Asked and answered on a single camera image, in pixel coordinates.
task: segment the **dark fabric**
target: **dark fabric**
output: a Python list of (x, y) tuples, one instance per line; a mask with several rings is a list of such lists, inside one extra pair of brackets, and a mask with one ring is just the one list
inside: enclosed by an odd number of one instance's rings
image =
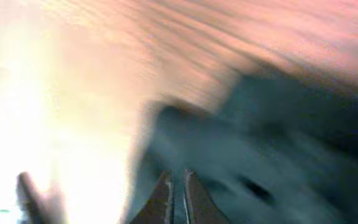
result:
[(168, 169), (174, 222), (184, 223), (183, 173), (191, 169), (231, 223), (358, 223), (358, 97), (271, 74), (244, 76), (214, 116), (173, 106), (159, 113), (128, 220)]

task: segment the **floor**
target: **floor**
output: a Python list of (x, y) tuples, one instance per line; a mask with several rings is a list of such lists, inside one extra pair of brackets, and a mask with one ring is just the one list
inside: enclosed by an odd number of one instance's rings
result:
[(119, 222), (149, 102), (214, 110), (256, 57), (358, 90), (358, 1), (0, 0), (0, 209), (26, 170), (64, 220)]

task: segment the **wooden floor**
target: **wooden floor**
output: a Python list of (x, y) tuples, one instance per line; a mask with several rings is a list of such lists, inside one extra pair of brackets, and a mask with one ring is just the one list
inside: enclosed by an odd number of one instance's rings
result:
[(358, 91), (358, 1), (0, 0), (0, 208), (27, 170), (71, 223), (119, 222), (148, 102), (214, 110), (260, 62)]

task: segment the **dark blanket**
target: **dark blanket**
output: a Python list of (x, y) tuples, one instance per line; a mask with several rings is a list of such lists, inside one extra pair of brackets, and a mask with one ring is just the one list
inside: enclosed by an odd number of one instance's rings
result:
[(232, 223), (358, 223), (358, 97), (270, 73), (244, 76), (208, 117), (164, 107), (127, 221), (171, 170), (175, 223), (185, 223), (183, 174), (192, 169)]

